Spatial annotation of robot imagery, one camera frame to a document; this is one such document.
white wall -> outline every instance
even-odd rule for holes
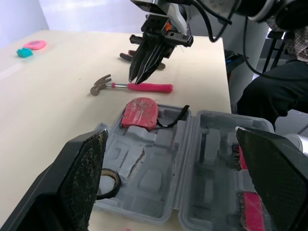
[[[207,36],[208,33],[203,18],[193,7],[192,13],[194,15],[190,20],[192,35]],[[215,17],[209,15],[209,18],[215,36],[220,31],[222,25]],[[243,16],[234,15],[231,20],[233,24],[228,26],[222,35],[224,49],[243,54],[245,18]],[[246,55],[249,57],[249,63],[251,66],[256,68],[268,32],[268,26],[266,23],[257,24],[249,22],[248,29]],[[253,75],[254,74],[245,64],[242,64],[232,72],[229,83],[230,100],[232,103],[237,102],[240,99],[243,90],[252,81]]]
[[[0,47],[49,29],[39,0],[0,0]]]

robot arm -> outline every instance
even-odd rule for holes
[[[129,81],[136,84],[147,80],[163,58],[169,58],[177,45],[190,47],[193,37],[187,35],[187,13],[184,8],[193,5],[202,15],[211,42],[217,41],[234,13],[251,21],[265,22],[273,17],[283,30],[308,26],[307,0],[131,0],[149,12],[141,28],[142,38],[129,70]],[[221,32],[214,38],[206,12],[224,22]]]

black cable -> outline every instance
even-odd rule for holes
[[[207,28],[207,32],[208,32],[208,37],[209,37],[210,41],[211,42],[216,42],[214,40],[214,38],[213,38],[212,26],[211,26],[210,20],[208,19],[208,16],[207,16],[206,12],[202,8],[202,6],[198,2],[196,2],[195,0],[192,0],[191,4],[199,11],[201,16],[203,17],[205,25],[206,25],[206,28]]]
[[[210,8],[208,8],[203,2],[202,0],[196,0],[202,7],[204,10],[206,10],[207,12],[209,12],[211,15],[213,15],[214,17],[220,19],[221,21],[231,25],[232,24],[232,21],[229,19],[229,18],[225,18],[223,16],[221,16],[220,14],[212,11]]]
[[[234,5],[232,6],[230,15],[229,15],[229,17],[228,17],[229,20],[230,20],[231,17],[233,16],[233,14],[234,14],[234,12],[235,12],[235,10],[236,10],[236,7],[237,7],[239,1],[240,1],[240,0],[237,0],[237,1],[234,3]],[[224,25],[222,26],[222,29],[219,31],[219,33],[218,33],[217,36],[215,37],[214,42],[216,42],[218,39],[220,39],[220,37],[222,36],[223,32],[225,32],[225,29],[227,28],[227,25],[228,25],[227,23],[224,23]]]
[[[256,73],[257,75],[261,76],[261,77],[265,77],[265,78],[270,78],[270,79],[274,79],[274,80],[281,80],[281,81],[308,81],[308,78],[280,78],[280,77],[273,77],[273,76],[268,76],[268,75],[265,75],[261,72],[258,72],[257,70],[255,70],[251,65],[250,63],[248,62],[247,60],[247,57],[246,57],[246,33],[247,33],[247,25],[248,25],[248,17],[246,17],[245,19],[245,25],[244,25],[244,40],[243,40],[243,56],[244,56],[244,60],[245,60],[245,63],[246,65],[248,66],[248,68]]]
[[[221,36],[222,36],[223,32],[225,31],[225,29],[226,29],[226,27],[227,27],[228,24],[227,24],[227,23],[224,23],[222,29],[219,31],[219,33],[217,34],[217,36],[214,38],[214,37],[213,37],[213,31],[212,31],[212,26],[211,26],[210,20],[209,20],[209,18],[208,18],[208,16],[207,16],[205,10],[202,8],[202,5],[199,3],[199,1],[200,1],[200,0],[191,0],[191,1],[190,1],[190,4],[193,5],[195,8],[197,8],[197,10],[199,11],[199,13],[200,13],[201,16],[203,17],[204,22],[205,22],[205,25],[206,25],[206,28],[207,28],[209,40],[210,40],[211,42],[217,42],[217,41],[221,38]],[[235,9],[236,9],[236,7],[237,7],[237,5],[238,5],[238,2],[239,2],[239,0],[237,0],[237,1],[234,3],[234,5],[233,5],[233,7],[232,7],[232,9],[231,9],[231,13],[230,13],[230,15],[229,15],[229,17],[228,17],[229,20],[231,19],[233,13],[235,12]]]
[[[306,129],[308,129],[308,124],[306,124],[297,134],[300,135],[303,133]]]

tool case lid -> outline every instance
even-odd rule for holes
[[[159,121],[170,124],[181,108],[159,105]],[[104,168],[116,171],[122,186],[110,199],[98,200],[94,209],[139,222],[164,224],[173,209],[190,231],[239,231],[240,197],[254,192],[249,174],[238,169],[233,147],[237,126],[274,132],[261,118],[188,111],[172,128],[120,126],[122,116],[109,129]],[[99,193],[113,182],[101,177]]]

black chair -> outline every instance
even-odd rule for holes
[[[276,31],[271,31],[269,32],[268,34],[268,38],[269,39],[273,39],[273,41],[271,42],[271,46],[270,46],[270,49],[269,49],[269,53],[268,53],[268,56],[266,58],[266,61],[265,61],[265,64],[264,64],[264,68],[263,68],[263,73],[266,72],[266,69],[268,68],[268,65],[269,65],[269,62],[270,62],[270,58],[273,54],[273,51],[277,51],[277,54],[274,58],[274,62],[273,64],[271,65],[270,69],[273,69],[277,66],[277,63],[281,57],[281,54],[284,50],[284,45],[285,45],[285,41],[287,39],[287,36],[284,36],[283,38],[283,35],[284,35],[284,32],[276,32]],[[277,40],[282,40],[282,43],[280,45],[279,48],[276,48],[276,43],[277,43]]]

